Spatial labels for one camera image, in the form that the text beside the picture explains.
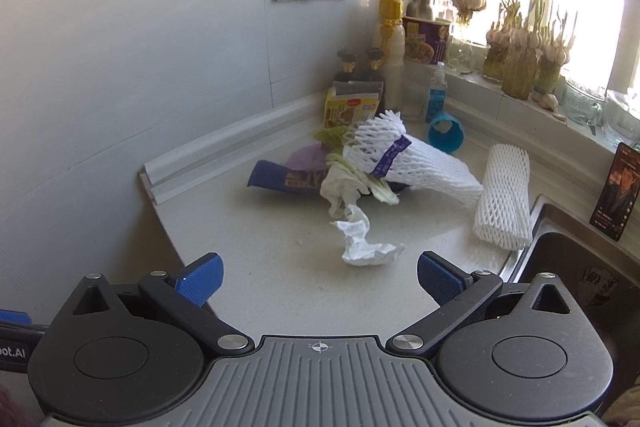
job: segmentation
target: white plastic bottle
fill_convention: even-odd
[[[373,30],[372,45],[385,54],[385,109],[402,110],[402,69],[404,68],[404,28],[402,1],[380,0],[378,24]]]
[[[447,79],[444,75],[444,62],[438,62],[438,68],[433,73],[433,80],[427,96],[427,112],[424,117],[426,123],[431,123],[437,112],[444,107],[447,96]]]

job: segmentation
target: white wall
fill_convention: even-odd
[[[369,39],[364,12],[362,0],[0,0],[0,308],[46,323],[87,272],[172,269],[142,164],[326,87],[335,52]]]

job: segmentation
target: gray gripper base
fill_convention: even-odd
[[[564,427],[602,427],[588,414]],[[266,337],[219,359],[202,386],[136,427],[503,427],[443,391],[427,365],[383,352],[373,337]],[[44,427],[69,427],[49,418]]]

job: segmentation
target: foam fruit net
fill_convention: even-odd
[[[482,193],[482,185],[462,161],[406,134],[399,116],[392,111],[367,121],[354,131],[354,143],[346,146],[344,158],[363,172],[371,172],[383,154],[405,135],[411,145],[400,152],[384,176],[415,188],[444,192],[465,206],[473,206]]]
[[[507,250],[528,247],[532,238],[527,152],[513,145],[492,146],[482,185],[474,233]]]

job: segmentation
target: blue gripper pad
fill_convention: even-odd
[[[174,288],[196,306],[202,306],[222,286],[225,270],[222,257],[217,253],[208,253],[196,263],[199,264],[195,268],[193,265],[187,267],[190,268],[188,273],[176,274]]]
[[[418,258],[418,282],[442,306],[469,288],[474,280],[446,259],[426,251]]]
[[[0,321],[30,325],[31,317],[27,315],[25,312],[13,312],[11,310],[0,310]]]

